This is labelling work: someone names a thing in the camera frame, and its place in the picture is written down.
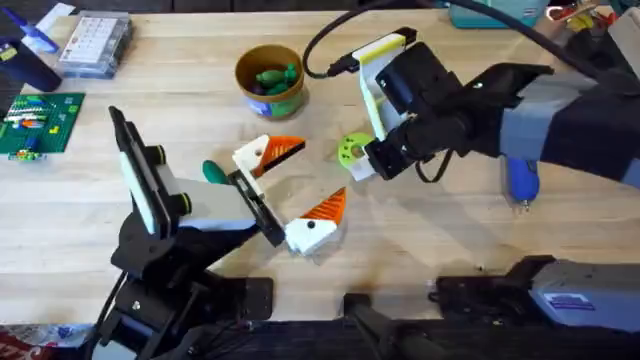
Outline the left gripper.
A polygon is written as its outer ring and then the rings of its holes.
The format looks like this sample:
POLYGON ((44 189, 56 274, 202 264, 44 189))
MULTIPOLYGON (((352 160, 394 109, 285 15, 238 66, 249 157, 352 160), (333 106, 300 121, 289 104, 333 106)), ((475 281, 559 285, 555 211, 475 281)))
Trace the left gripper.
POLYGON ((306 146, 297 136, 261 135, 237 149, 238 169, 224 183, 176 177, 160 146, 120 149, 132 211, 112 264, 136 280, 186 280, 261 233, 273 245, 310 256, 330 241, 333 220, 296 218, 285 227, 260 197, 257 180, 306 146))

